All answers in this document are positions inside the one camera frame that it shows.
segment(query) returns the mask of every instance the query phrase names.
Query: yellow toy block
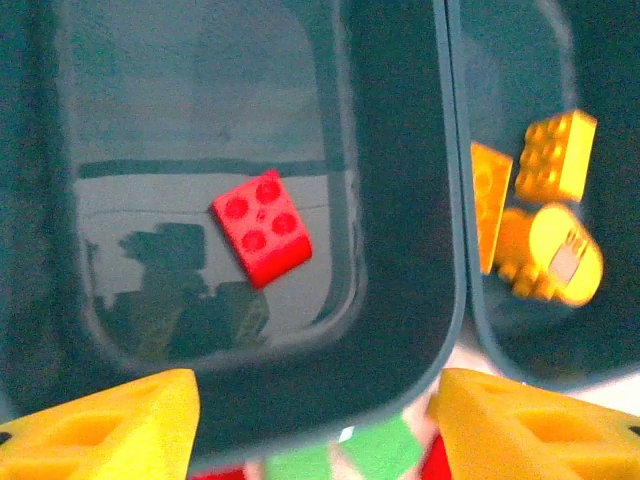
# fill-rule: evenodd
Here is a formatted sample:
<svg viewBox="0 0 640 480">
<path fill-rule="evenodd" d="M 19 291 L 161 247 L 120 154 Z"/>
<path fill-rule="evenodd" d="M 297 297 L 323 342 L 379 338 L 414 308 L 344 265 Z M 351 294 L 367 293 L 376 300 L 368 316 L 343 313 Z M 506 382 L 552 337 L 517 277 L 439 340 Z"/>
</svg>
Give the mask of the yellow toy block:
<svg viewBox="0 0 640 480">
<path fill-rule="evenodd" d="M 591 300 L 603 273 L 598 245 L 571 211 L 557 203 L 534 215 L 507 209 L 495 263 L 515 295 L 573 307 Z"/>
<path fill-rule="evenodd" d="M 170 370 L 0 426 L 1 480 L 184 480 L 200 404 Z"/>
<path fill-rule="evenodd" d="M 480 270 L 485 275 L 491 272 L 493 265 L 512 165 L 511 157 L 479 143 L 471 143 Z"/>
<path fill-rule="evenodd" d="M 589 168 L 596 119 L 580 110 L 527 129 L 516 197 L 529 203 L 579 202 Z"/>
<path fill-rule="evenodd" d="M 640 418 L 463 369 L 428 408 L 455 480 L 640 480 Z"/>
</svg>

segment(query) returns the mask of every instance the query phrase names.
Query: red lego brick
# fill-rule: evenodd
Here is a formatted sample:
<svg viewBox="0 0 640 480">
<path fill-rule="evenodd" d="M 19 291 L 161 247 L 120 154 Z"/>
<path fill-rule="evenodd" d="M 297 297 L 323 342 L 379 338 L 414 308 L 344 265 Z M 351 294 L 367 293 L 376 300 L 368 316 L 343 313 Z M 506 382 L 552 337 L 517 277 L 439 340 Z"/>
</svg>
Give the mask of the red lego brick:
<svg viewBox="0 0 640 480">
<path fill-rule="evenodd" d="M 224 472 L 212 472 L 199 477 L 191 477 L 189 480 L 247 480 L 242 468 L 226 470 Z"/>
<path fill-rule="evenodd" d="M 216 198 L 211 211 L 257 289 L 311 258 L 307 228 L 275 170 Z"/>
<path fill-rule="evenodd" d="M 451 470 L 442 436 L 438 435 L 420 469 L 421 480 L 451 480 Z"/>
</svg>

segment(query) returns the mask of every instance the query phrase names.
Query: dark green plastic bin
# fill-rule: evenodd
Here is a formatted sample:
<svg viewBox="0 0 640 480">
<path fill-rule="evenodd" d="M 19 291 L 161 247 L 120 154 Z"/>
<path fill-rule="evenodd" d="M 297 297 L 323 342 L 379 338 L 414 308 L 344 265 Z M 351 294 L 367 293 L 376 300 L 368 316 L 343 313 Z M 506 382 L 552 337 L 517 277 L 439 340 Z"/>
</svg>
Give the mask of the dark green plastic bin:
<svg viewBox="0 0 640 480">
<path fill-rule="evenodd" d="M 484 347 L 511 377 L 556 390 L 640 367 L 640 16 L 636 2 L 447 2 L 470 306 Z M 471 140 L 512 155 L 527 126 L 580 108 L 598 119 L 582 202 L 571 205 L 602 249 L 604 278 L 585 307 L 522 301 L 477 254 Z"/>
<path fill-rule="evenodd" d="M 466 292 L 442 3 L 1 8 L 3 420 L 191 367 L 201 472 L 428 386 Z M 256 292 L 207 208 L 271 168 L 314 258 Z"/>
</svg>

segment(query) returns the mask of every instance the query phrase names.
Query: green toy block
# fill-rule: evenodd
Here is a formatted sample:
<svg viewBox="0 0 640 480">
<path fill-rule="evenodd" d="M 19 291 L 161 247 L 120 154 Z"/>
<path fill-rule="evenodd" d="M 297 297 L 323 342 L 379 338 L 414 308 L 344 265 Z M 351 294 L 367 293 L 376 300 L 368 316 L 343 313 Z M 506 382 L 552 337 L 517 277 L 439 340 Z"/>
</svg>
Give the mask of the green toy block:
<svg viewBox="0 0 640 480">
<path fill-rule="evenodd" d="M 358 430 L 340 444 L 367 480 L 396 480 L 420 462 L 424 449 L 398 415 Z"/>
<path fill-rule="evenodd" d="M 313 445 L 270 457 L 265 462 L 267 480 L 331 480 L 328 445 Z"/>
</svg>

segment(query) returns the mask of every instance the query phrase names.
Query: orange toy piece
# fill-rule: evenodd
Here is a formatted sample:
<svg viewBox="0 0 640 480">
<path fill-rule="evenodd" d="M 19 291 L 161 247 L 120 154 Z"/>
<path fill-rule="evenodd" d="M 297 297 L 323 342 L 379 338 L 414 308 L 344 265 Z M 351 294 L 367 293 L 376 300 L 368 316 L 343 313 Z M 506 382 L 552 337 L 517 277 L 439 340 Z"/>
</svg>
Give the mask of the orange toy piece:
<svg viewBox="0 0 640 480">
<path fill-rule="evenodd" d="M 43 410 L 0 426 L 0 479 L 184 480 L 199 413 L 191 370 Z"/>
<path fill-rule="evenodd" d="M 493 265 L 513 160 L 484 145 L 472 142 L 471 165 L 480 270 L 488 275 Z"/>
<path fill-rule="evenodd" d="M 639 480 L 640 418 L 445 369 L 428 408 L 455 480 Z"/>
<path fill-rule="evenodd" d="M 591 300 L 603 274 L 596 242 L 567 207 L 554 203 L 535 215 L 506 210 L 495 262 L 515 295 L 573 307 Z"/>
<path fill-rule="evenodd" d="M 527 129 L 516 197 L 529 203 L 579 202 L 589 168 L 596 119 L 580 110 Z"/>
</svg>

